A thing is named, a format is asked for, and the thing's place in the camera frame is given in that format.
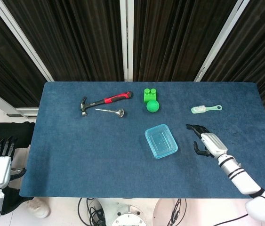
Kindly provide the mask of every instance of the black pants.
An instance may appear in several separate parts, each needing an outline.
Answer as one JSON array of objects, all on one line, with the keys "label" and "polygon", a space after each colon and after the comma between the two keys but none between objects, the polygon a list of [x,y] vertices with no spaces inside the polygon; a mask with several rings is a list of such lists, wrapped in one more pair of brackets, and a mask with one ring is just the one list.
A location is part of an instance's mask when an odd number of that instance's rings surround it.
[{"label": "black pants", "polygon": [[[0,140],[8,138],[10,136],[16,137],[17,143],[15,148],[27,148],[31,143],[35,123],[0,123]],[[21,203],[31,200],[33,197],[21,197],[19,190],[6,187],[3,189],[5,194],[4,203],[2,206],[1,214],[15,210]]]}]

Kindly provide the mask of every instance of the metal spoon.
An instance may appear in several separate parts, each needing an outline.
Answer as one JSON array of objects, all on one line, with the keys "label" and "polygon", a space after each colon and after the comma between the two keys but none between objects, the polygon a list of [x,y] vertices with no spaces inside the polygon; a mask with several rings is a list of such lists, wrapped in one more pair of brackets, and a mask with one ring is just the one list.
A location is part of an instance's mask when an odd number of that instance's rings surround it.
[{"label": "metal spoon", "polygon": [[112,110],[106,110],[106,109],[99,109],[99,108],[95,108],[98,111],[103,111],[103,112],[112,112],[115,113],[117,116],[119,117],[123,117],[124,116],[124,109],[119,109],[117,111],[112,111]]}]

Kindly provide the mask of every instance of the green sponge ball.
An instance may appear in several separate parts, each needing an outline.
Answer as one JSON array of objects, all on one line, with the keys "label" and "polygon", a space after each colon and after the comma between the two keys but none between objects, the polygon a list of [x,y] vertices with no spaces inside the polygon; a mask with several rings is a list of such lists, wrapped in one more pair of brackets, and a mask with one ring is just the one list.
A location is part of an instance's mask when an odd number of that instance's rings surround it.
[{"label": "green sponge ball", "polygon": [[157,112],[158,109],[160,108],[160,104],[159,102],[157,102],[156,100],[150,100],[147,103],[147,110],[150,112]]}]

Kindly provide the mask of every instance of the hammer head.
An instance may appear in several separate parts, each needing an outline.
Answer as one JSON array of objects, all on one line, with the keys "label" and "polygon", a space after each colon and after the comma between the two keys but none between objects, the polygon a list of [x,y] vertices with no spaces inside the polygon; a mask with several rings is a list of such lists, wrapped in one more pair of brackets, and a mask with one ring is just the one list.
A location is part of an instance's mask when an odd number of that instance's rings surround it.
[{"label": "hammer head", "polygon": [[82,116],[87,116],[87,112],[86,112],[86,106],[85,106],[85,101],[86,101],[87,97],[84,97],[81,101],[81,105],[80,105],[80,109],[82,111]]}]

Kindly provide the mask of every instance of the green brush handle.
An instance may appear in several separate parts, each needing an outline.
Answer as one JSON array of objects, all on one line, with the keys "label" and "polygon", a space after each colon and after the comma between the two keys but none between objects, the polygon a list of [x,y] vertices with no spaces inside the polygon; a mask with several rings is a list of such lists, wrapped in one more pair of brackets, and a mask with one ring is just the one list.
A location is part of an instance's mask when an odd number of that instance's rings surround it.
[{"label": "green brush handle", "polygon": [[222,106],[221,105],[216,105],[216,106],[213,106],[213,107],[206,107],[206,111],[211,111],[211,110],[221,111],[222,110]]}]

